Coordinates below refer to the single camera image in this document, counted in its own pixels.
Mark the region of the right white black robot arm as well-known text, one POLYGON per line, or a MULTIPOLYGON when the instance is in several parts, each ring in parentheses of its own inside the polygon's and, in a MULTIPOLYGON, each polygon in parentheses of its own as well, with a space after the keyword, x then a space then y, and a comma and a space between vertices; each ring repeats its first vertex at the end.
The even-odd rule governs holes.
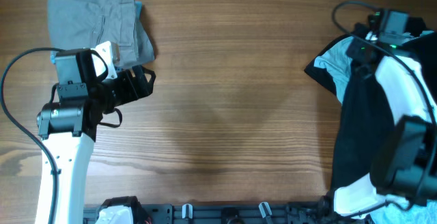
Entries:
POLYGON ((380 208, 424 206, 436 199, 436 103, 415 56, 401 49, 408 14, 379 9, 365 38, 355 37, 348 55, 364 52, 364 68, 376 60, 374 77, 388 101, 395 127, 374 156, 369 173, 333 194, 340 219, 363 219, 380 208))

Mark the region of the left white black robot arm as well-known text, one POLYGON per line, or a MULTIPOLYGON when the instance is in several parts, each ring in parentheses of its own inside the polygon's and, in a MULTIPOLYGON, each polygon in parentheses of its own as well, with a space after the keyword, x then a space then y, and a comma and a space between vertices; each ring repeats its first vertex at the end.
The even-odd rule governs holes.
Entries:
POLYGON ((58 83, 37 116, 42 139, 42 178, 36 223, 82 223, 85 183, 97 127, 119 106, 152 94, 156 74, 135 66, 116 77, 110 57, 90 48, 57 53, 58 83))

